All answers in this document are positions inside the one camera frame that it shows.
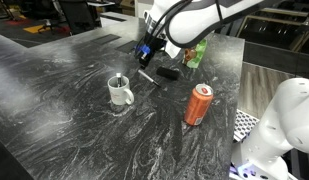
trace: orange soda can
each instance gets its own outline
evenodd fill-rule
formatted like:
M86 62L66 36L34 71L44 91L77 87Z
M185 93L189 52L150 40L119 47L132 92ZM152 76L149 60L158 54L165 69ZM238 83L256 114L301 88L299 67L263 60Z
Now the orange soda can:
M201 124L213 99L213 89L206 84L198 84L192 90L192 95L185 112L185 122L191 126Z

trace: floor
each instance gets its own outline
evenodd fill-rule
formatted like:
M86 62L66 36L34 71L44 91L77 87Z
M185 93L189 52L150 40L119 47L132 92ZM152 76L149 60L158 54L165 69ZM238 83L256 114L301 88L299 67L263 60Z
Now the floor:
M237 108L260 119L278 85L292 77L294 75L244 63Z
M56 32L52 35L50 31L33 34L23 30L23 28L43 24L44 21L22 18L18 18L18 21L0 20L0 34L28 48L69 36L68 33L62 31L57 31L60 33Z
M309 78L309 54L246 42L244 62Z

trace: marble table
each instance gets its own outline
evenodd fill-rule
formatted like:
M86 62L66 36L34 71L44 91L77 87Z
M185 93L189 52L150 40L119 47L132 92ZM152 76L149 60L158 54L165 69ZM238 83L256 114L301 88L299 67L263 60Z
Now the marble table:
M0 58L0 141L34 179L227 179L244 40L210 34L198 69L157 53L146 73L115 48L140 38L137 18ZM114 34L104 45L93 42ZM178 81L156 76L178 69ZM135 103L115 106L107 80L130 79ZM202 124L183 121L191 90L214 89Z
M26 47L0 35L0 59L24 52Z

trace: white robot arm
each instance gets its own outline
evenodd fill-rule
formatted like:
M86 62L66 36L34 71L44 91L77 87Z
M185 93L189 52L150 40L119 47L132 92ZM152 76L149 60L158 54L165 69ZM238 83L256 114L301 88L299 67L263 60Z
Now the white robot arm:
M165 47L173 58L180 48L195 46L222 25L281 0L155 0L147 13L147 29L136 49L144 69Z
M296 148L309 153L309 80L281 83L260 122L234 146L232 163L243 179L287 180L281 156Z

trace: cable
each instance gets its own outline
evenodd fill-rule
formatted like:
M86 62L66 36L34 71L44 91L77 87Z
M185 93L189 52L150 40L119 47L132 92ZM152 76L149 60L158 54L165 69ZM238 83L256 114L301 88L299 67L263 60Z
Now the cable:
M163 14L163 15L160 17L160 19L156 22L155 26L154 26L153 29L152 29L152 32L151 32L149 38L147 39L146 42L144 42L144 44L149 44L149 42L152 41L152 39L153 39L153 34L154 34L155 30L157 29L157 27L160 25L161 21L164 19L164 17L165 17L168 13L170 13L172 10L174 10L177 6L179 6L180 4L186 3L186 1L188 1L188 0L181 0L181 1L177 2L177 3L175 3L173 6L171 6L168 10L166 10L166 11L164 12L164 14ZM139 50L139 45L141 44L141 42L142 42L143 40L144 40L144 37L142 37L142 39L139 40L139 42L138 42L137 45L135 46L135 52L134 52L134 56L135 56L135 57L137 56L137 51Z
M176 14L178 14L181 10L183 10L186 6L188 6L190 3L192 2L192 0L187 0L185 2L185 4L180 7L179 9L177 9L173 14L171 14L171 17L168 20L165 20L165 23L161 26L161 28L157 31L156 35L154 36L154 38L151 39L151 41L148 43L148 45L150 46L153 43L153 40L155 38L158 37L158 35L160 34L160 32L163 30L163 28L174 18L174 16Z
M222 16L219 0L215 0L215 3L216 3L218 17L220 18L220 24L223 25L223 16Z
M157 29L157 27L160 25L161 21L164 19L164 17L170 13L172 10L174 10L174 8L176 8L178 5L185 3L187 0L181 0L180 2L174 4L173 6L171 6L167 11L164 12L164 14L160 17L160 19L156 22L155 26L152 29L152 32L149 36L149 39L151 39L153 37L153 34L155 32L155 30Z

